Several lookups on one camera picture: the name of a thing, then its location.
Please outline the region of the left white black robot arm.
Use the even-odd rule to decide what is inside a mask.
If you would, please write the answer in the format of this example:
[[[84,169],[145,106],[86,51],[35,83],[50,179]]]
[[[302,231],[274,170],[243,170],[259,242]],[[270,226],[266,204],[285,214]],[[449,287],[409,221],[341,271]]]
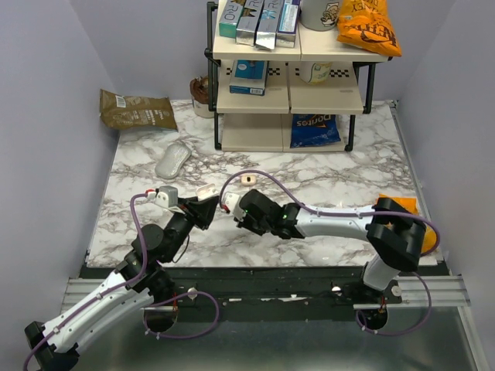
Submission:
[[[103,283],[62,315],[48,322],[32,322],[25,329],[31,352],[41,370],[70,370],[77,364],[83,345],[106,327],[132,311],[172,304],[182,296],[164,263],[197,227],[213,222],[218,196],[206,199],[173,197],[172,218],[164,227],[137,223],[137,237],[124,260]]]

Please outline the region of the beige earbud charging case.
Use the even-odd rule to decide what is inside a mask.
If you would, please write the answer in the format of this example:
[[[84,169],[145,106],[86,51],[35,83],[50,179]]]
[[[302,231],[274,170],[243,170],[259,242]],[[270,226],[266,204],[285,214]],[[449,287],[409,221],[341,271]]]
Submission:
[[[243,186],[253,186],[257,182],[257,176],[254,174],[243,174],[241,176],[241,184]]]

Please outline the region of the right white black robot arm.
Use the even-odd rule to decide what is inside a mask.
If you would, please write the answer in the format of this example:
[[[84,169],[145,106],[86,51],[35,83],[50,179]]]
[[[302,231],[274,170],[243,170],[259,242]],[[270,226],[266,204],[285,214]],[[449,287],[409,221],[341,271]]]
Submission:
[[[370,243],[376,256],[366,263],[355,286],[357,297],[366,303],[381,297],[399,273],[418,270],[425,222],[393,199],[381,197],[372,206],[338,211],[298,203],[280,206],[252,189],[243,196],[228,192],[222,203],[237,227],[259,236],[270,233],[283,240],[342,237]]]

